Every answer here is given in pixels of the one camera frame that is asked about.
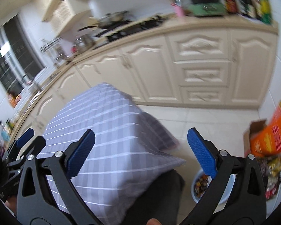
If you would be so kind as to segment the light blue trash bin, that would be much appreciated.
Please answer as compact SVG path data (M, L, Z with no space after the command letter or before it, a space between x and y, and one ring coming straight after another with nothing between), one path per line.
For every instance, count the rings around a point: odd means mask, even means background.
M232 189L233 189L233 186L235 183L235 178L236 178L236 174L230 175L230 178L228 180L225 191L221 197L221 200L219 201L219 205L227 202L227 200L232 192ZM195 177L193 179L193 182L191 184L191 189L190 189L194 202L198 203L200 201L201 197L206 192L211 181L212 181L211 176L206 175L205 172L203 171L203 169L200 169L197 172L197 174L195 175Z

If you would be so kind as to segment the dark kitchen window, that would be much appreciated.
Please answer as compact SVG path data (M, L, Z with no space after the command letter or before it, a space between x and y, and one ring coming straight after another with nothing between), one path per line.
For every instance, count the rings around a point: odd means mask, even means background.
M18 16L0 27L0 82L8 93L19 95L43 69Z

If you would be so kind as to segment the cream kitchen cabinet run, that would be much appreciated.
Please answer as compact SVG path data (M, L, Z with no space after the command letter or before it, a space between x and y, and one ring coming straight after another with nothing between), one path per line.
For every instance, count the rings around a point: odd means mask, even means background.
M257 109L278 36L277 22L183 18L88 50L54 72L21 111L11 138L32 127L42 133L65 104L103 82L140 105Z

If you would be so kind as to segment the black bag with snacks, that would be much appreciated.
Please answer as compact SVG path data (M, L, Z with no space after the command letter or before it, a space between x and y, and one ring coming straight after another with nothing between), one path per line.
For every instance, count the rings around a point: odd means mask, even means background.
M257 159L262 175L265 198L270 200L277 194L281 184L281 155Z

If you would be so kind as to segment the purple checked tablecloth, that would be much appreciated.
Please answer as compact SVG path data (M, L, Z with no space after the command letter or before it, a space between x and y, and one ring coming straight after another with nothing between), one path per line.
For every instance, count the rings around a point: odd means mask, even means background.
M95 144L71 181L91 211L104 224L120 224L128 208L162 173L184 160L168 154L177 139L131 96L101 83L72 99L48 123L48 158L79 140L86 130Z

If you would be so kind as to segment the orange snack bag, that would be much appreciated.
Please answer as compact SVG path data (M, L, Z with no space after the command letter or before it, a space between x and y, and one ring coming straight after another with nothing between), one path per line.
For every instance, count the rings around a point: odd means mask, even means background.
M251 152L260 157L281 153L281 102L265 128L251 136L250 147Z

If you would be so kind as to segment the brown cardboard box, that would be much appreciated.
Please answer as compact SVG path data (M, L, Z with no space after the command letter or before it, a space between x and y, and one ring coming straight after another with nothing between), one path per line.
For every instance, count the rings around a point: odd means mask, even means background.
M266 126L266 119L261 119L258 121L251 121L249 127L243 133L243 143L244 143L244 156L251 153L250 138L253 134L259 133Z

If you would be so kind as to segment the hanging utensil rack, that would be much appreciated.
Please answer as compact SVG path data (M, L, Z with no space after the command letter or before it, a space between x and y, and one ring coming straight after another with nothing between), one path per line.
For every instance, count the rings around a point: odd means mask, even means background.
M70 56L65 53L61 46L61 38L57 37L50 41L46 39L41 40L43 45L40 51L46 54L52 61L55 67L60 67L63 63L70 63Z

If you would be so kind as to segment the glass jar on counter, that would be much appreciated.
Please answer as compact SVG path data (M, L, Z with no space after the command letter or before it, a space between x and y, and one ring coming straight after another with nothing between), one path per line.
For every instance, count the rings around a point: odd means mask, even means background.
M94 47L95 41L88 34L84 34L84 35L76 38L74 45L75 45L76 51L79 54L82 54L82 53L86 52L87 50L91 49L92 47Z

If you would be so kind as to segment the metal wok pan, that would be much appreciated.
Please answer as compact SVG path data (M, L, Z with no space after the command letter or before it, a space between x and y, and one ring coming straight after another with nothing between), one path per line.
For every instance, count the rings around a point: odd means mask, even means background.
M89 17L88 25L78 29L78 31L83 31L85 29L91 29L94 27L99 27L100 29L108 29L114 24L124 21L128 15L129 11L125 10L115 13L106 13L106 15L104 15L104 17L101 17L100 19Z

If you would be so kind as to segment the black gas stove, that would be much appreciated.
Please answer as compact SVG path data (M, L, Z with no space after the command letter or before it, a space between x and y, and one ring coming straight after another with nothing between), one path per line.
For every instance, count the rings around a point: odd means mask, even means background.
M132 34L159 27L164 21L166 21L166 19L166 17L157 14L143 20L130 21L125 25L116 27L109 31L103 31L97 34L95 37L104 38L104 40L107 42L113 42Z

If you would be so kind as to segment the pink bottle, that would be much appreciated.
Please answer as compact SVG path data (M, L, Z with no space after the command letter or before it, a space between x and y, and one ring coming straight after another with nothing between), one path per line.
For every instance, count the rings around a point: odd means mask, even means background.
M171 2L171 5L173 6L177 17L185 16L184 9L182 7L182 2L180 0L173 0Z

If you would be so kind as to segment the bottles and packets group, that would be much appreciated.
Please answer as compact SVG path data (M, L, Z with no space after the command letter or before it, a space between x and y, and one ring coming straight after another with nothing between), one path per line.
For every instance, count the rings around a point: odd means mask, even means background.
M224 0L228 14L240 14L250 19L257 19L264 24L272 24L272 12L269 0Z

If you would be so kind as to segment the green appliance on counter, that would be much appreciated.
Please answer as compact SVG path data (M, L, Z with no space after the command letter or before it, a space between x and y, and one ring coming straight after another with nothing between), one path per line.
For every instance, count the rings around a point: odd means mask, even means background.
M195 17L224 16L226 12L220 0L190 0L188 9Z

